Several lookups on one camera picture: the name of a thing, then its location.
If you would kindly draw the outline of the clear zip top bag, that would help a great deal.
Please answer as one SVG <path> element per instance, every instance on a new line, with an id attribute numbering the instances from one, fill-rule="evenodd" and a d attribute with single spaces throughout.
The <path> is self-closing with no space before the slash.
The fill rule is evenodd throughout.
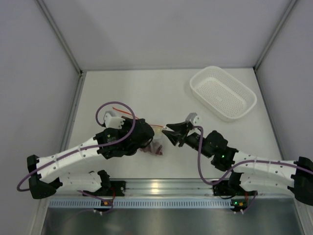
<path id="1" fill-rule="evenodd" d="M 125 140 L 132 132 L 135 126 L 135 120 L 139 119 L 137 117 L 133 118 L 131 113 L 127 113 L 124 111 L 119 111 L 116 108 L 113 108 L 113 110 L 119 117 L 122 117 L 124 119 L 124 124 L 122 125 L 121 129 L 113 129 L 111 128 L 111 134 L 109 137 L 107 137 L 107 141 L 117 141 L 117 144 L 114 144 L 111 148 L 110 154 L 115 157 L 122 157 L 122 156 L 132 156 L 134 155 L 138 150 L 141 151 L 142 148 L 139 149 L 124 149 L 122 146 L 122 141 Z M 150 142 L 150 144 L 161 144 L 161 131 L 162 126 L 158 125 L 151 125 L 149 124 L 153 131 L 154 131 L 154 138 Z"/>

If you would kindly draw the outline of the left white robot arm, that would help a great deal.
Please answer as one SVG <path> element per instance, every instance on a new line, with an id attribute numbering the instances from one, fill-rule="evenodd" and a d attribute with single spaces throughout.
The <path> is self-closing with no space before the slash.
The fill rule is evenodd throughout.
<path id="1" fill-rule="evenodd" d="M 27 158 L 32 198 L 43 199 L 57 192 L 82 191 L 85 195 L 112 194 L 108 173 L 98 167 L 113 157 L 132 156 L 149 145 L 155 135 L 145 119 L 104 117 L 104 130 L 86 142 L 48 157 Z"/>

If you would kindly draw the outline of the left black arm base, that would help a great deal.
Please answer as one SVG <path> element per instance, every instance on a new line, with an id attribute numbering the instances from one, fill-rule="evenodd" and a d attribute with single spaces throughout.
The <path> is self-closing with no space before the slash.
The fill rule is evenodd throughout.
<path id="1" fill-rule="evenodd" d="M 107 196 L 124 197 L 126 181 L 110 181 L 111 187 L 107 191 Z"/>

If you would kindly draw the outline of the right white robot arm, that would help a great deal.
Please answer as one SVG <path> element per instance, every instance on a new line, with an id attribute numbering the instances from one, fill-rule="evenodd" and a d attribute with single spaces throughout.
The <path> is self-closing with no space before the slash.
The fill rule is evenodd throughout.
<path id="1" fill-rule="evenodd" d="M 187 145 L 198 152 L 197 164 L 201 180 L 215 186 L 228 179 L 233 194 L 264 192 L 293 196 L 297 201 L 313 204 L 313 162 L 306 157 L 295 161 L 273 161 L 256 157 L 228 146 L 228 141 L 217 131 L 207 136 L 201 126 L 189 121 L 168 124 L 163 134 L 174 146 Z M 201 157 L 211 158 L 211 164 L 224 175 L 208 181 L 201 171 Z"/>

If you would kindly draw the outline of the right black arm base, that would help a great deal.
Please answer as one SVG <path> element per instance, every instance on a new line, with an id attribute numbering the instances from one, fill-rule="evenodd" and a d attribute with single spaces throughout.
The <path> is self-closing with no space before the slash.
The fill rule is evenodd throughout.
<path id="1" fill-rule="evenodd" d="M 232 196 L 232 192 L 228 187 L 228 180 L 223 180 L 213 186 L 214 196 Z"/>

